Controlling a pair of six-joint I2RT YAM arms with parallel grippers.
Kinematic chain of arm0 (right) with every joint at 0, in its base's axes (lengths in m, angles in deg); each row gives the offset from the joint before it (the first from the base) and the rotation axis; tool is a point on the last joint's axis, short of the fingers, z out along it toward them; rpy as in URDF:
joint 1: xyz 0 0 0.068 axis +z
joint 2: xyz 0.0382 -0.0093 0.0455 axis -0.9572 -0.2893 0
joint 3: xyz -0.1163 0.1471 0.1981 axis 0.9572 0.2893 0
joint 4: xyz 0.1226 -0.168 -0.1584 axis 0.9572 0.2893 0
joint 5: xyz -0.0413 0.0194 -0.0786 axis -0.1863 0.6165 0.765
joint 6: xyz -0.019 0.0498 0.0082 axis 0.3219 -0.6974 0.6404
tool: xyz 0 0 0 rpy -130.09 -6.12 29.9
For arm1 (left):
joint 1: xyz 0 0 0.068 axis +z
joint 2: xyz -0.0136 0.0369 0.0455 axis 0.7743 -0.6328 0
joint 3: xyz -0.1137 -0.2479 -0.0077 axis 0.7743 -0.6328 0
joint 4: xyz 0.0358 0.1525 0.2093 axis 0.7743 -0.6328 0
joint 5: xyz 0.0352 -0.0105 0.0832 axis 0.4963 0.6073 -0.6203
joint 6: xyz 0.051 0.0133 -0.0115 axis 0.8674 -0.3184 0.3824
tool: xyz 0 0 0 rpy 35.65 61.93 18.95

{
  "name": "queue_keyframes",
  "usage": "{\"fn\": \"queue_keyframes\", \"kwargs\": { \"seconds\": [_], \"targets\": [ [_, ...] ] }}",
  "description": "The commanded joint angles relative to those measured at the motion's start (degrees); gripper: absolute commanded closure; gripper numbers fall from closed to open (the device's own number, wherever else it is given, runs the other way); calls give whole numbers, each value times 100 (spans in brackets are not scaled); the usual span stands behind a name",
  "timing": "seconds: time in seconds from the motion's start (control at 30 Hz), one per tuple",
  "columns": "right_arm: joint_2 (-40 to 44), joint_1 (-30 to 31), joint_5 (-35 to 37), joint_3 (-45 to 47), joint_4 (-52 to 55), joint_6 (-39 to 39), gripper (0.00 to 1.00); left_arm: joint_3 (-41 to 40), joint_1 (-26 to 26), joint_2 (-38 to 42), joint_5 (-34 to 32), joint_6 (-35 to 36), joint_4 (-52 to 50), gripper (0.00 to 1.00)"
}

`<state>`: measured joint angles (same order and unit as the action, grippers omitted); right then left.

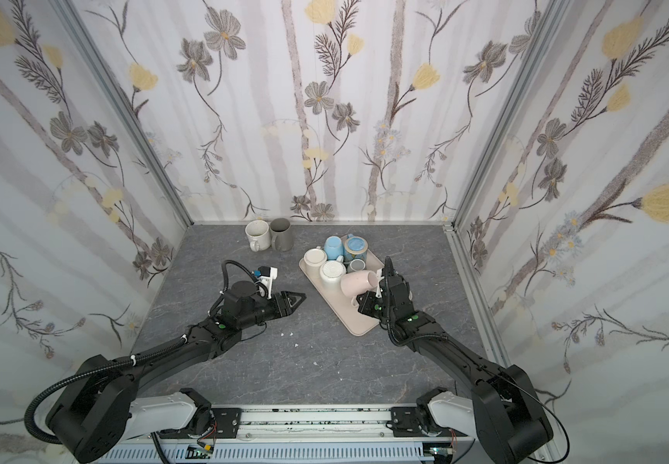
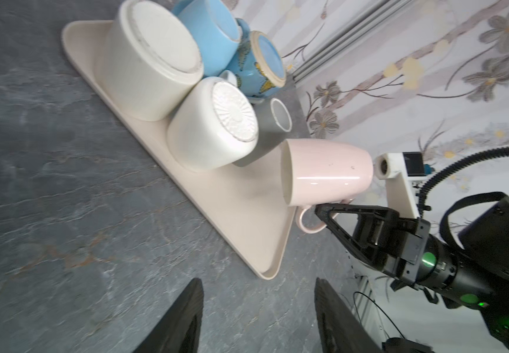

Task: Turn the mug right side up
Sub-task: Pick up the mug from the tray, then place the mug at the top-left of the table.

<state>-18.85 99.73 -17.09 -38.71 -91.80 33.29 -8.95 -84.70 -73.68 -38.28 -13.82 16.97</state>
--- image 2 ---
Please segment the blue butterfly mug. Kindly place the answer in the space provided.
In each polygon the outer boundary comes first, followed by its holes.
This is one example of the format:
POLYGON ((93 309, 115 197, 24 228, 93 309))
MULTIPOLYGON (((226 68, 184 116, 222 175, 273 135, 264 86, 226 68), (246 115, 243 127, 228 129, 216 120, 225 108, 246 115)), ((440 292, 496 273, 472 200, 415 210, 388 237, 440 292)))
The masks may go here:
POLYGON ((287 75, 282 57, 265 33, 250 30, 243 19, 241 42, 226 67, 237 78, 238 88, 247 97, 265 99, 285 86, 287 75))

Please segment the pink mug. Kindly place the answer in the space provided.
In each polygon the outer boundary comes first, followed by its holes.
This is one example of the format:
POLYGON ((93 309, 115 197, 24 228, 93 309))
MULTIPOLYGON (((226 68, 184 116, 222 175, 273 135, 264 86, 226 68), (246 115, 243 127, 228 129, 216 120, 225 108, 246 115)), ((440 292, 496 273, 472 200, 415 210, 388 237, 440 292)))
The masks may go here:
POLYGON ((281 182, 285 203, 296 207, 296 224, 307 234, 326 225, 306 227, 303 216, 311 207, 350 203, 366 191, 374 177, 370 154, 355 146, 323 139, 286 139, 281 145, 281 182))

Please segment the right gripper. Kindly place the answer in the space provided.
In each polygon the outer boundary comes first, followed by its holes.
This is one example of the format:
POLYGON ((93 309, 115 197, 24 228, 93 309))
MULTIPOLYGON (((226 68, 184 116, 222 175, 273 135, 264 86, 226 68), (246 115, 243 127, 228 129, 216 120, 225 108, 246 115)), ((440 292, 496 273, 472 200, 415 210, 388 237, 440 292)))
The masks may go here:
POLYGON ((329 203, 315 214, 341 245, 364 266, 409 287, 448 287, 457 276, 457 257, 430 234, 424 219, 405 219, 388 207, 329 203), (344 228, 335 217, 355 214, 344 228))

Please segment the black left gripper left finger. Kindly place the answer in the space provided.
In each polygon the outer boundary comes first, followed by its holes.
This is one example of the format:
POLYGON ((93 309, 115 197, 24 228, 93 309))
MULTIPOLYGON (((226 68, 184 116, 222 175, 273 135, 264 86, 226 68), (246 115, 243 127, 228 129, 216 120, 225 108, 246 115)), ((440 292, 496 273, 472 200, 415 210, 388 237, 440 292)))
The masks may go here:
POLYGON ((201 335, 203 309, 202 281, 193 278, 134 353, 196 353, 201 335))

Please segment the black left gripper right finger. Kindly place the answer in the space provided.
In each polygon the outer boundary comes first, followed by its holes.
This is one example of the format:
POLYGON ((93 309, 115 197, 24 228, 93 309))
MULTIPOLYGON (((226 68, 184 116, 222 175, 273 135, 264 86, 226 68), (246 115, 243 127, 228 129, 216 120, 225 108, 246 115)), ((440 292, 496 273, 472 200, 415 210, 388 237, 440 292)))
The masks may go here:
POLYGON ((314 296, 322 352, 380 353, 378 345, 327 280, 316 279, 314 296))

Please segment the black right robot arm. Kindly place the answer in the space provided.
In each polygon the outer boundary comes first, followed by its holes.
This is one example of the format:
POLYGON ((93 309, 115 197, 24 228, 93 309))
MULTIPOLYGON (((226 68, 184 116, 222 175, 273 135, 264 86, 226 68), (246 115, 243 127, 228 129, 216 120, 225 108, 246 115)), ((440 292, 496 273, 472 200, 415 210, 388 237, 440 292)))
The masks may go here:
POLYGON ((490 335, 509 349, 509 196, 478 194, 452 212, 477 204, 489 209, 453 235, 444 216, 432 235, 424 219, 406 219, 387 207, 320 204, 316 216, 357 260, 429 302, 480 312, 490 335))

